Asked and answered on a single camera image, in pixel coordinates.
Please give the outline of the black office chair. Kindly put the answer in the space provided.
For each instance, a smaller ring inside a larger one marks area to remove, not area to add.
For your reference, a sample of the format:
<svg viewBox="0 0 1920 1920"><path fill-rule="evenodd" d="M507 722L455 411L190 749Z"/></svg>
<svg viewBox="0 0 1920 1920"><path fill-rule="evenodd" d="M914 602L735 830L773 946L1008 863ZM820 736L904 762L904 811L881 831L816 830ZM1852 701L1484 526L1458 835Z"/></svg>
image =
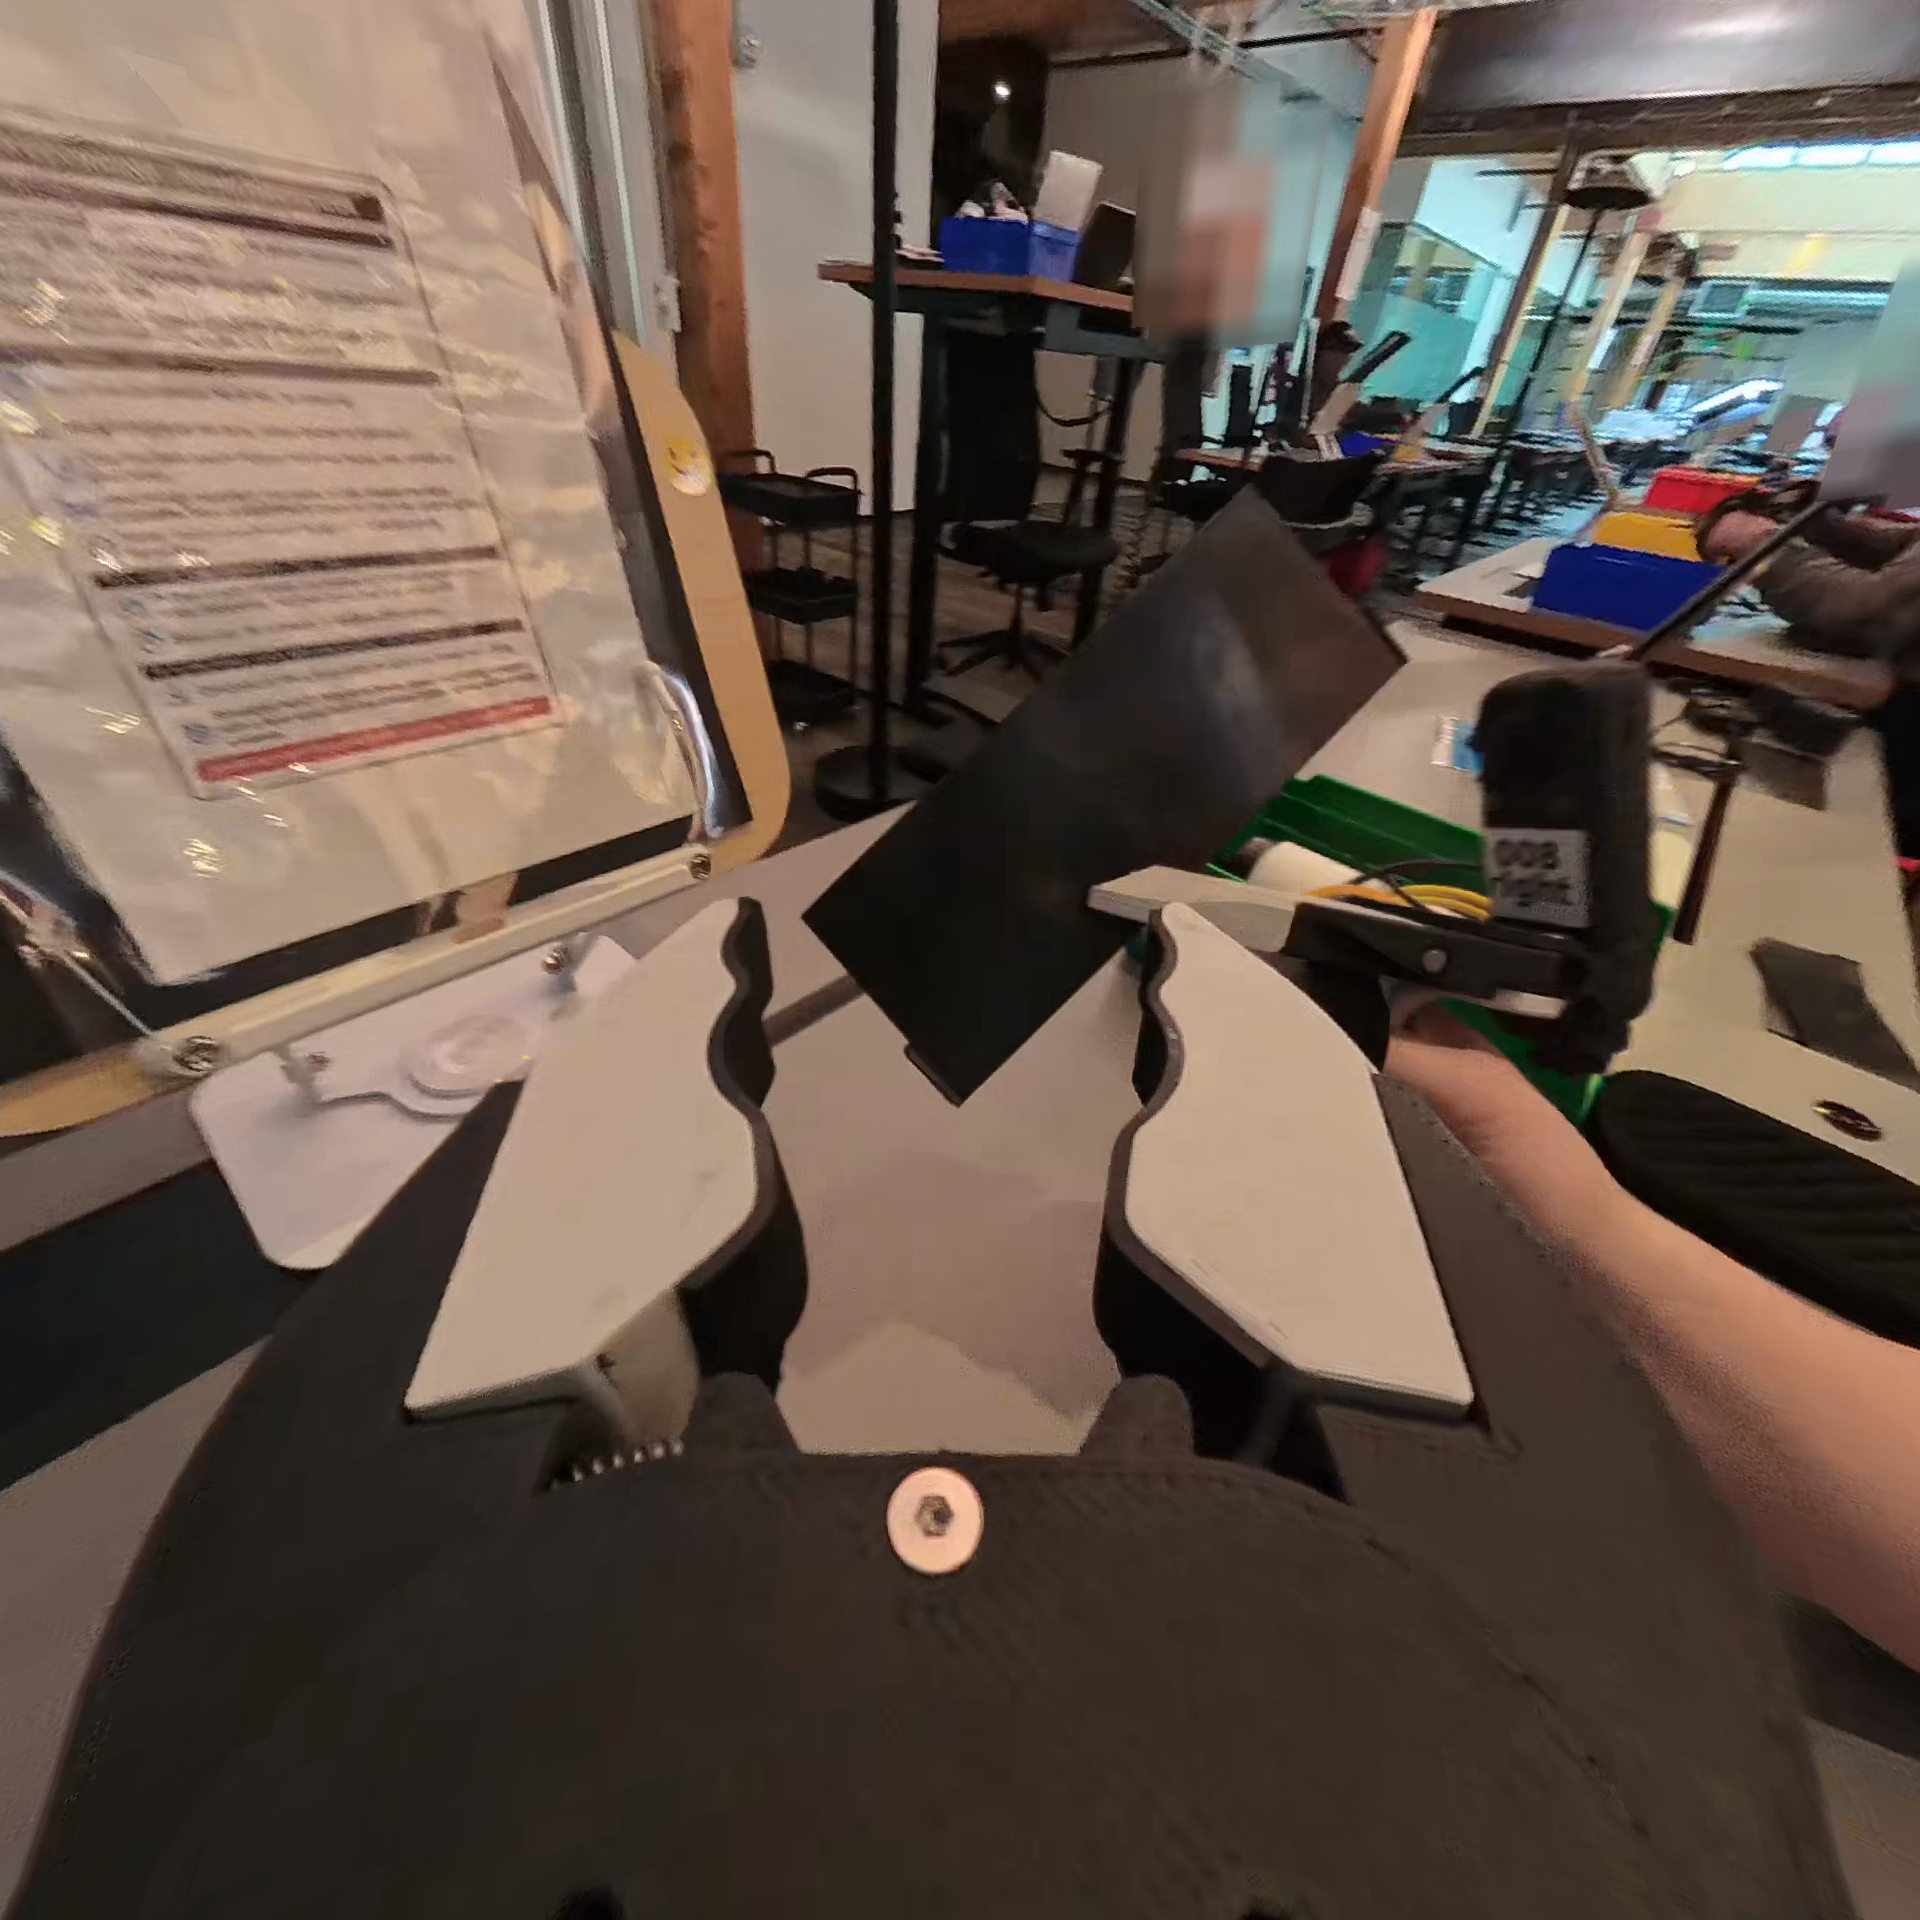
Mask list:
<svg viewBox="0 0 1920 1920"><path fill-rule="evenodd" d="M948 673L972 673L982 665L1018 669L1043 681L1053 659L1068 652L1025 632L1030 607L1045 607L1064 580L1093 582L1117 563L1117 540L1108 522L1083 522L1081 506L1090 487L1117 481L1121 453L1078 448L1068 453L1068 496L1060 516L1038 516L1040 460L962 460L945 479L942 493L942 556L987 575L1012 595L1008 622L992 633L958 638L935 646L935 665Z"/></svg>

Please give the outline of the high wooden-top table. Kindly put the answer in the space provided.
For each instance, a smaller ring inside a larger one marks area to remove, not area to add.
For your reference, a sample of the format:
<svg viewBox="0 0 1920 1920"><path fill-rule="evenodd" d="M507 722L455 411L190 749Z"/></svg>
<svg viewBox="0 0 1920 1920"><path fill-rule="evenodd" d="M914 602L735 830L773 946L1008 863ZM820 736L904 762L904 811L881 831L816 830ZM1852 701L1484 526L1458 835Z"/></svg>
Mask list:
<svg viewBox="0 0 1920 1920"><path fill-rule="evenodd" d="M911 563L905 587L904 703L925 708L935 669L938 563L945 481L948 345L955 332L1031 340L1040 351L1116 367L1116 387L1097 444L1093 522L1116 522L1140 373L1164 364L1170 348L1134 325L1131 299L1043 275L977 275L945 268L894 268L894 309L922 322Z"/></svg>

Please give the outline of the black wrist rest pad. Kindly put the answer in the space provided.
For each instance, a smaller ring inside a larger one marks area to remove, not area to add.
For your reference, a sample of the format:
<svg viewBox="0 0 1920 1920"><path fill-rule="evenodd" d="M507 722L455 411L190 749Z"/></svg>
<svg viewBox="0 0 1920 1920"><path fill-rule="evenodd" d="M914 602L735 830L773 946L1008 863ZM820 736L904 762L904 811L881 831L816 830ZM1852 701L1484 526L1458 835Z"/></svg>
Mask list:
<svg viewBox="0 0 1920 1920"><path fill-rule="evenodd" d="M1586 1138L1652 1212L1792 1295L1918 1347L1918 1188L1659 1072L1601 1085Z"/></svg>

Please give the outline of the wooden post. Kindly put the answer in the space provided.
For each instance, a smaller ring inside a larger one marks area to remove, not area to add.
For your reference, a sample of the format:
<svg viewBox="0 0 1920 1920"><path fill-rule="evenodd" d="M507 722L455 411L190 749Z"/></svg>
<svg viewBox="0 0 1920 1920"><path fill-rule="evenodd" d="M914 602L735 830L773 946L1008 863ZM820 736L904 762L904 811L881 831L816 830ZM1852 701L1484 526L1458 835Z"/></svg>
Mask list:
<svg viewBox="0 0 1920 1920"><path fill-rule="evenodd" d="M643 23L657 89L669 265L679 285L679 385L712 453L743 457L757 448L757 431L735 120L735 6L644 3Z"/></svg>

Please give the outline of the black utility cart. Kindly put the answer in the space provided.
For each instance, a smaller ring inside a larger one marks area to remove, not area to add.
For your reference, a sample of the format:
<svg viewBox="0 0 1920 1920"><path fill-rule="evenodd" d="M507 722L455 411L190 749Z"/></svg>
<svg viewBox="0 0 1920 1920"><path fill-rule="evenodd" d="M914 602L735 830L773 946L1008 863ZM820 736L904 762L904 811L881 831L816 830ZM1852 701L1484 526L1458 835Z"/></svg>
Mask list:
<svg viewBox="0 0 1920 1920"><path fill-rule="evenodd" d="M785 735L849 719L861 701L861 522L853 469L778 469L773 453L719 460L729 511L766 536L766 559L743 575L749 607L772 622L766 676Z"/></svg>

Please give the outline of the person's right forearm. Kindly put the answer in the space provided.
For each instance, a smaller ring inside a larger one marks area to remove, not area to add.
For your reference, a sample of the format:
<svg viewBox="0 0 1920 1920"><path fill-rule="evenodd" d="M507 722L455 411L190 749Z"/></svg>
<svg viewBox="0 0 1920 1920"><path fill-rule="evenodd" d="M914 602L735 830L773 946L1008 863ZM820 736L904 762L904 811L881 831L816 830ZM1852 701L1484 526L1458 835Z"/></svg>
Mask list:
<svg viewBox="0 0 1920 1920"><path fill-rule="evenodd" d="M1918 1669L1918 1354L1627 1195L1484 1037L1427 1004L1386 1072L1586 1281L1792 1600Z"/></svg>

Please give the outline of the long work table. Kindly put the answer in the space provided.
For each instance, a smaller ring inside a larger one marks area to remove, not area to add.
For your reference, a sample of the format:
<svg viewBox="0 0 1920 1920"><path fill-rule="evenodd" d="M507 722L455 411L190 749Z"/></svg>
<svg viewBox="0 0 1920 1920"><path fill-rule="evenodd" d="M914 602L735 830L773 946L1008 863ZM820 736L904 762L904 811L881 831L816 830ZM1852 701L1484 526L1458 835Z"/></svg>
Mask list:
<svg viewBox="0 0 1920 1920"><path fill-rule="evenodd" d="M1554 549L1550 540L1518 542L1424 582L1412 606L1452 632L1558 656L1600 656L1627 646L1627 632L1533 607L1531 587ZM1780 688L1798 701L1859 715L1895 692L1887 669L1803 649L1765 610L1716 613L1684 642L1662 649L1652 669L1677 682Z"/></svg>

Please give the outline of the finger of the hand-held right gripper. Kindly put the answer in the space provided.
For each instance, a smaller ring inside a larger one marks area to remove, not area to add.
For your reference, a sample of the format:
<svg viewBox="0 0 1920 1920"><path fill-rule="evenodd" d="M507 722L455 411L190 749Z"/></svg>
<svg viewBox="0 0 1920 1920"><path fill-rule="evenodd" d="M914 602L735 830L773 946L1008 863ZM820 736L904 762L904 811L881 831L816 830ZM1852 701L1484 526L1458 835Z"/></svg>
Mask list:
<svg viewBox="0 0 1920 1920"><path fill-rule="evenodd" d="M1090 913L1131 927L1149 927L1159 913L1186 906L1239 946L1266 957L1283 953L1298 903L1298 897L1239 878L1180 870L1137 870L1086 895Z"/></svg>

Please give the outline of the green plastic bin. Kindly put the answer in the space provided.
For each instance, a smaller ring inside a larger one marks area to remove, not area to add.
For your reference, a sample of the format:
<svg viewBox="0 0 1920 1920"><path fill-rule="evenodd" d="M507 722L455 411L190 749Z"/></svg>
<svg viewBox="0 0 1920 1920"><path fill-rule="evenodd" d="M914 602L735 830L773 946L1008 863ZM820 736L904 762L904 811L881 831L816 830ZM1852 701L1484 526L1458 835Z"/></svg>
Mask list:
<svg viewBox="0 0 1920 1920"><path fill-rule="evenodd" d="M1478 848L1482 827L1452 827L1437 814L1418 811L1407 804L1394 804L1382 795L1358 788L1336 778L1298 778L1283 795L1262 810L1253 830L1227 842L1210 863L1215 878L1246 878L1249 855L1265 842L1298 842L1336 863L1358 870L1358 880L1342 888L1328 888L1315 897L1338 897L1346 888L1365 888L1368 897L1385 901L1385 870L1405 873L1412 901L1437 906L1445 916L1477 918L1484 908L1478 895ZM1672 928L1672 908L1662 908L1662 944ZM1596 1077L1570 1077L1535 1066L1521 1036L1504 1027L1472 1004L1452 1004L1438 999L1470 1032L1490 1040L1524 1080L1547 1099L1547 1103L1581 1123L1594 1106L1607 1070Z"/></svg>

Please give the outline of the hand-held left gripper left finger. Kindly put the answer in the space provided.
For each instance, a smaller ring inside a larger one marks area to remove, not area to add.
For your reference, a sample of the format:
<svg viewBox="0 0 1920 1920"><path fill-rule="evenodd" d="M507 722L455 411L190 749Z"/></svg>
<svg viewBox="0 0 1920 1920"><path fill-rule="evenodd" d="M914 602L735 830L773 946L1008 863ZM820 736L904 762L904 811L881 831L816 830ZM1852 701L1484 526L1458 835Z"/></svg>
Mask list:
<svg viewBox="0 0 1920 1920"><path fill-rule="evenodd" d="M439 1285L416 1426L558 1408L673 1447L707 1381L778 1397L802 1225L766 1102L766 913L697 913L487 1102L405 1191L408 1279Z"/></svg>

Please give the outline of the small dark rectangular panel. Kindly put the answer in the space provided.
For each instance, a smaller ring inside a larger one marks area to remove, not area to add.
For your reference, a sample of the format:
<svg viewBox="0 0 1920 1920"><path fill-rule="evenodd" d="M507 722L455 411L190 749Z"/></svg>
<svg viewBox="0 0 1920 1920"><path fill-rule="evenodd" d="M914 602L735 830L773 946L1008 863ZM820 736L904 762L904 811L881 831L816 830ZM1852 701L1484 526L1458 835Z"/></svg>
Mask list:
<svg viewBox="0 0 1920 1920"><path fill-rule="evenodd" d="M1865 993L1856 961L1756 940L1749 949L1773 1029L1822 1059L1918 1089L1918 1062Z"/></svg>

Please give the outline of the grey desk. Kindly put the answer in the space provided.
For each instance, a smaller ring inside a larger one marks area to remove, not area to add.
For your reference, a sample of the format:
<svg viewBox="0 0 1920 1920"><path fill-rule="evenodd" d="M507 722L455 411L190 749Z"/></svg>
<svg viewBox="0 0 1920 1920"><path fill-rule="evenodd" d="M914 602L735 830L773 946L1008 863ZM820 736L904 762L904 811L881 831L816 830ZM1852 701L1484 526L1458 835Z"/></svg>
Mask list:
<svg viewBox="0 0 1920 1920"><path fill-rule="evenodd" d="M1467 820L1467 778L1432 762L1442 722L1547 656L1418 622L1396 638L1407 669L1308 772ZM1892 913L1892 880L1859 865L1889 847L1876 784L1859 746L1826 827L1765 804L1808 848L1819 830L1855 861L1849 880L1808 875L1859 916ZM829 986L800 913L878 835L843 830L749 870L778 1010ZM783 1043L772 1126L810 1281L779 1406L802 1446L1064 1454L1086 1437L1116 1381L1093 1264L1134 1036L1111 963L962 1110L865 1002ZM318 1279L260 1255L183 1102L4 1161L4 1914L111 1603L252 1351ZM1789 1625L1811 1635L1813 1694L1838 1689L1811 1712L1844 1724L1816 1719L1811 1744L1856 1907L1914 1917L1918 1694L1845 1631Z"/></svg>

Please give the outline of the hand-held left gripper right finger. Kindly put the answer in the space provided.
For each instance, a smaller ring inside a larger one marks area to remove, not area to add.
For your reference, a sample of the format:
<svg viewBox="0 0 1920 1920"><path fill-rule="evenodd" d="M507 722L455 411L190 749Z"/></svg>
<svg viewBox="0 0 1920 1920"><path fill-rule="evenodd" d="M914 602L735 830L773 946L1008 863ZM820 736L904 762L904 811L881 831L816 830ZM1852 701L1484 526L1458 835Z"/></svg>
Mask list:
<svg viewBox="0 0 1920 1920"><path fill-rule="evenodd" d="M1199 908L1159 908L1111 1249L1245 1363L1328 1401L1455 1421L1477 1391L1378 1076L1312 999Z"/></svg>

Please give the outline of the black plate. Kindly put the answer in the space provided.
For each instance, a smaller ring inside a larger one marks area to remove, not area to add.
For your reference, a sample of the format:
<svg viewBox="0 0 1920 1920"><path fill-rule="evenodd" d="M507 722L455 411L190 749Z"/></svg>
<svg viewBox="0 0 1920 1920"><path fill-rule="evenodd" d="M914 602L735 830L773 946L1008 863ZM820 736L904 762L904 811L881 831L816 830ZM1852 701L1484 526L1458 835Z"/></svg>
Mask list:
<svg viewBox="0 0 1920 1920"><path fill-rule="evenodd" d="M1240 493L806 913L952 1106L1126 944L1093 888L1199 873L1405 669Z"/></svg>

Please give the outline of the white stand base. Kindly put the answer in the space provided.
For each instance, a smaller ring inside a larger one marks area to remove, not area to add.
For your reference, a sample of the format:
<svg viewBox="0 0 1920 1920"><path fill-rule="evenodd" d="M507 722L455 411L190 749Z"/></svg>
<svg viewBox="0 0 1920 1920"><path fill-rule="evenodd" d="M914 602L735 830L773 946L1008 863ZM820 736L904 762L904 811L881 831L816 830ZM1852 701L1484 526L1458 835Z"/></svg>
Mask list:
<svg viewBox="0 0 1920 1920"><path fill-rule="evenodd" d="M636 969L574 934L216 1072L190 1116L263 1258L333 1268L432 1153Z"/></svg>

